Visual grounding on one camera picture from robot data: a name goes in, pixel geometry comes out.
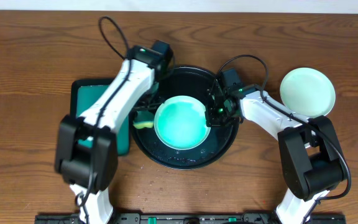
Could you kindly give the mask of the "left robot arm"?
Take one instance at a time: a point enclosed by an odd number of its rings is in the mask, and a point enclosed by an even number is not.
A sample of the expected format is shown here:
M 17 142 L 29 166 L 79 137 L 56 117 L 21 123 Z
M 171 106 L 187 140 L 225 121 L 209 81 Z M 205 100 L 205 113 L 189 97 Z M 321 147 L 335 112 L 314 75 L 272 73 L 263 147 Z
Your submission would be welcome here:
M 100 98 L 80 116 L 66 115 L 58 129 L 55 172 L 75 194 L 82 223 L 108 223 L 114 209 L 109 184 L 117 171 L 117 137 L 135 104 L 157 90 L 173 58 L 168 43 L 133 46 Z

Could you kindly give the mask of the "green scrub sponge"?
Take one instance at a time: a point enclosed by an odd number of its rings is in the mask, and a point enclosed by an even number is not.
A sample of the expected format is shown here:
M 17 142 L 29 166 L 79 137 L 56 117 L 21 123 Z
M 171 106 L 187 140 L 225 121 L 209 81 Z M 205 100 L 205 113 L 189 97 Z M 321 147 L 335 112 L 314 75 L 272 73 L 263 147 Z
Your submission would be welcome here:
M 155 115 L 150 111 L 137 111 L 133 120 L 136 129 L 153 128 Z

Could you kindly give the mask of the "mint plate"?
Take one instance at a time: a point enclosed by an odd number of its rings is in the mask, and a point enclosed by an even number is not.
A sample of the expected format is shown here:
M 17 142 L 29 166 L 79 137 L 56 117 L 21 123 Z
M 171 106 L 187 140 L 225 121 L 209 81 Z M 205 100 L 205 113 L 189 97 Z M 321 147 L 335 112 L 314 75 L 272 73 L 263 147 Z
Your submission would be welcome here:
M 336 92 L 330 79 L 308 67 L 296 68 L 284 76 L 280 97 L 287 108 L 310 118 L 326 116 L 336 102 Z
M 154 117 L 157 137 L 166 146 L 185 151 L 203 143 L 211 128 L 206 125 L 206 107 L 190 96 L 174 96 L 162 103 Z

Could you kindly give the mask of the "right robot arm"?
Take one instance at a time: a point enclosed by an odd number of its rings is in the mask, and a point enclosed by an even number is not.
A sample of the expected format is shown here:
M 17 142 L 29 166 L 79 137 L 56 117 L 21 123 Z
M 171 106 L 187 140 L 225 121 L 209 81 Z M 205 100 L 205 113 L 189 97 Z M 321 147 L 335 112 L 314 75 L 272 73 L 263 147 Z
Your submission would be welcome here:
M 279 145 L 288 190 L 274 211 L 277 223 L 307 223 L 311 213 L 351 173 L 330 119 L 309 118 L 272 99 L 262 86 L 246 85 L 232 68 L 208 90 L 206 124 L 227 126 L 246 119 L 258 124 Z

